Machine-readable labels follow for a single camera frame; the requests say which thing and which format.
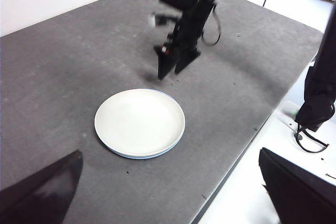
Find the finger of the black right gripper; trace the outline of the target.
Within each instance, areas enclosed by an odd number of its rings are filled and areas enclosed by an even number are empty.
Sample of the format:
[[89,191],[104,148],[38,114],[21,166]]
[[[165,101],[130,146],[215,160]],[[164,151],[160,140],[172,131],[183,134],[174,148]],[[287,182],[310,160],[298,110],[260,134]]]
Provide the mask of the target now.
[[166,46],[156,45],[154,50],[158,56],[158,79],[163,80],[175,66],[175,58],[174,55],[170,54],[170,50]]
[[175,74],[179,74],[182,70],[184,70],[191,62],[193,62],[201,53],[197,50],[187,51],[181,54],[179,60],[176,63],[176,67],[174,70]]

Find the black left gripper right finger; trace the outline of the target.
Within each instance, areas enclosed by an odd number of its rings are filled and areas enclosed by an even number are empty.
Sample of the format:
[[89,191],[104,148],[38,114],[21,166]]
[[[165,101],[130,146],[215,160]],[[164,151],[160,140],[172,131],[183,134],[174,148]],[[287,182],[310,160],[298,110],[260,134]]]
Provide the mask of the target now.
[[259,167],[281,223],[335,223],[335,185],[264,147]]

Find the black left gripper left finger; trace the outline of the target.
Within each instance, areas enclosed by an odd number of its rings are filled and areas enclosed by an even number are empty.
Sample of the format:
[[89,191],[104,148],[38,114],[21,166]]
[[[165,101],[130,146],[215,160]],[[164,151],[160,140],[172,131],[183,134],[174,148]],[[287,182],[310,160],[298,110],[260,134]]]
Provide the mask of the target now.
[[62,223],[83,168],[76,150],[1,190],[1,223]]

